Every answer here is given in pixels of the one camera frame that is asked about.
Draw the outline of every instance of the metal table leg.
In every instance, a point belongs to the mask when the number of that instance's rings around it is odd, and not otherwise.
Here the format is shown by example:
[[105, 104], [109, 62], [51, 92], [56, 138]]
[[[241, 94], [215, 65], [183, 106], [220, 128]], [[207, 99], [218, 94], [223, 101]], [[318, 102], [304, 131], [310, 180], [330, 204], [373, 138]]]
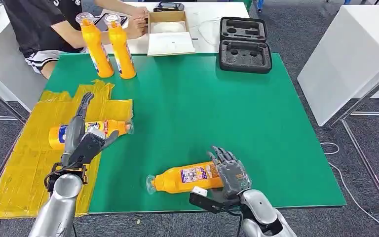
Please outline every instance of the metal table leg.
[[[369, 99], [371, 96], [373, 96], [375, 93], [379, 91], [379, 82], [373, 86], [367, 93], [365, 93], [364, 96], [362, 96], [355, 104], [353, 104], [345, 113], [343, 113], [341, 116], [339, 116], [329, 127], [333, 128], [333, 126], [340, 121], [342, 125], [344, 126], [346, 132], [348, 133], [348, 136], [350, 137], [352, 143], [354, 144], [354, 147], [356, 151], [358, 152], [358, 155], [362, 161], [362, 163], [365, 166], [365, 169], [367, 170], [368, 174], [370, 175], [371, 179], [373, 180], [378, 192], [379, 192], [379, 179], [377, 178], [376, 174], [374, 173], [373, 168], [371, 167], [370, 163], [368, 162], [367, 158], [365, 157], [364, 152], [362, 151], [360, 145], [358, 144], [358, 141], [356, 140], [354, 134], [352, 133], [352, 130], [348, 126], [348, 123], [346, 122], [346, 118], [349, 115], [354, 116], [379, 116], [379, 112], [359, 112], [356, 111], [367, 99]], [[370, 212], [372, 213], [378, 213], [379, 207], [370, 208]]]
[[355, 102], [355, 104], [353, 104], [347, 111], [345, 111], [345, 113], [339, 116], [329, 127], [332, 128], [335, 125], [335, 123], [342, 119], [345, 119], [352, 112], [355, 112], [358, 109], [358, 107], [360, 107], [371, 96], [376, 94], [377, 91], [379, 91], [379, 82], [375, 86], [373, 86], [373, 88], [371, 88], [367, 93], [365, 93], [363, 97], [361, 97], [357, 102]]
[[14, 117], [18, 119], [21, 123], [25, 124], [27, 122], [27, 120], [22, 115], [20, 115], [13, 107], [11, 107], [5, 100], [3, 100], [2, 97], [0, 97], [0, 105], [2, 105], [6, 110], [13, 114]]
[[367, 170], [368, 174], [370, 175], [371, 179], [373, 180], [373, 182], [376, 185], [376, 188], [379, 192], [379, 179], [377, 178], [376, 173], [374, 173], [373, 168], [371, 167], [370, 163], [368, 162], [367, 158], [365, 157], [365, 154], [362, 151], [360, 145], [358, 144], [358, 141], [355, 138], [354, 134], [352, 133], [351, 128], [348, 126], [348, 123], [346, 123], [346, 121], [343, 119], [341, 119], [341, 123], [342, 123], [343, 127], [345, 128], [346, 132], [348, 133], [348, 136], [350, 137], [352, 143], [354, 144], [354, 147], [357, 150], [358, 155], [361, 158], [361, 161], [365, 166], [365, 169]]

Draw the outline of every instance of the white table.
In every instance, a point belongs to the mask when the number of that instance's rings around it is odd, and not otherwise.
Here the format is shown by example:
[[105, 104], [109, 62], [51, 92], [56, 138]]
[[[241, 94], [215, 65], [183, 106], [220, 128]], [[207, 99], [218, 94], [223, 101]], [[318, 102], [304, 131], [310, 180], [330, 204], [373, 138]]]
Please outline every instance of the white table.
[[14, 30], [3, 6], [0, 7], [0, 97], [17, 101], [31, 111], [47, 80], [27, 65], [18, 50]]
[[[145, 6], [149, 11], [157, 2], [127, 2], [133, 6]], [[185, 13], [189, 25], [189, 32], [194, 39], [197, 53], [219, 52], [219, 27], [220, 18], [223, 16], [249, 18], [248, 11], [242, 2], [184, 2]], [[111, 11], [103, 10], [101, 15]], [[130, 52], [133, 54], [147, 54], [149, 36], [148, 34], [127, 41]], [[111, 45], [106, 45], [107, 53], [112, 53]]]
[[379, 5], [343, 5], [297, 80], [319, 126], [370, 91], [379, 82]]

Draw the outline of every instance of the green table mat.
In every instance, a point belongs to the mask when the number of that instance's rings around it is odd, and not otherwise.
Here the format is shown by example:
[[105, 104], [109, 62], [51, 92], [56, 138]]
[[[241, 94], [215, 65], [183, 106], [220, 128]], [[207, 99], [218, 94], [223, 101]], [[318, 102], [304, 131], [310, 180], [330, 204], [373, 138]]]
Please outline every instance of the green table mat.
[[[232, 151], [275, 207], [345, 205], [279, 54], [266, 75], [222, 71], [216, 54], [133, 61], [134, 79], [103, 79], [112, 99], [134, 99], [135, 134], [102, 152], [89, 213], [198, 210], [188, 193], [149, 195], [145, 181], [208, 161], [211, 145]], [[45, 89], [74, 95], [97, 78], [89, 55], [63, 55]]]

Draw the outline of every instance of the orange plastic bottle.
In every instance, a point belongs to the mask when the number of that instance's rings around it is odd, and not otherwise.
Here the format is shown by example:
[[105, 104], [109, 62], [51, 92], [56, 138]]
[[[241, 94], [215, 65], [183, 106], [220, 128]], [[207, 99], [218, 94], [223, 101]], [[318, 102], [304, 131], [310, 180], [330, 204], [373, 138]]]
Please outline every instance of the orange plastic bottle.
[[113, 13], [104, 18], [108, 26], [108, 36], [113, 44], [114, 57], [117, 62], [120, 77], [131, 79], [136, 76], [133, 61], [131, 60], [130, 50], [127, 45], [127, 34], [121, 26], [120, 15]]
[[223, 187], [212, 161], [170, 168], [156, 177], [148, 175], [146, 178], [146, 188], [150, 194], [156, 191], [170, 194], [190, 192], [194, 186], [203, 189]]
[[76, 16], [76, 21], [80, 24], [83, 40], [86, 42], [89, 55], [91, 56], [98, 76], [108, 78], [114, 74], [114, 70], [104, 46], [101, 43], [101, 32], [94, 25], [92, 21], [93, 18], [94, 16], [91, 13], [83, 12]]
[[[58, 127], [52, 127], [48, 134], [48, 142], [50, 146], [55, 150], [62, 150], [65, 148], [65, 139], [66, 139], [66, 128], [67, 125], [62, 125]], [[105, 137], [109, 137], [111, 133], [115, 130], [118, 130], [118, 136], [124, 134], [133, 134], [134, 125], [133, 122], [127, 121], [117, 121], [113, 119], [108, 119], [105, 121], [96, 121], [96, 122], [86, 122], [85, 131], [89, 128], [94, 127], [101, 132], [105, 133]]]

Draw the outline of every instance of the black t-shirt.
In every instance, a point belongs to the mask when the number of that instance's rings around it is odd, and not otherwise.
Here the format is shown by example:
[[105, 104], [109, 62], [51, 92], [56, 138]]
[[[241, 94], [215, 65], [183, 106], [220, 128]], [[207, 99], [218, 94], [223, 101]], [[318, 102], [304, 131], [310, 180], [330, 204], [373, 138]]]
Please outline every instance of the black t-shirt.
[[41, 50], [79, 52], [50, 26], [67, 20], [75, 29], [75, 17], [82, 12], [81, 0], [3, 0], [24, 57]]

